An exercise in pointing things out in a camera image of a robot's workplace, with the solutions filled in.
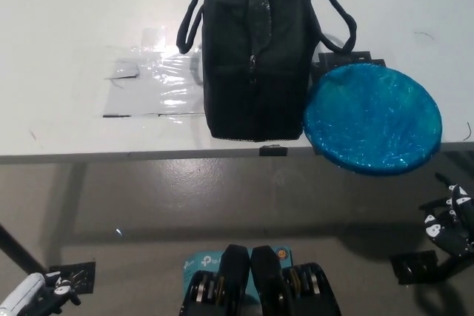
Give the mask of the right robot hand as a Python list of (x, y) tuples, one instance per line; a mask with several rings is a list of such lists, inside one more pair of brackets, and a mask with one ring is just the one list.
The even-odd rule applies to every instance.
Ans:
[(420, 205), (429, 240), (454, 257), (473, 254), (473, 196), (447, 176), (435, 173), (448, 196)]

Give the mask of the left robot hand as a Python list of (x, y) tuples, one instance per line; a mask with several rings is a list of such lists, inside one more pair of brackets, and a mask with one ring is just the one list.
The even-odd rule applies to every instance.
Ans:
[(79, 306), (81, 301), (74, 289), (73, 282), (65, 272), (51, 272), (45, 276), (45, 291), (41, 296), (35, 315), (60, 315), (62, 307), (71, 302)]

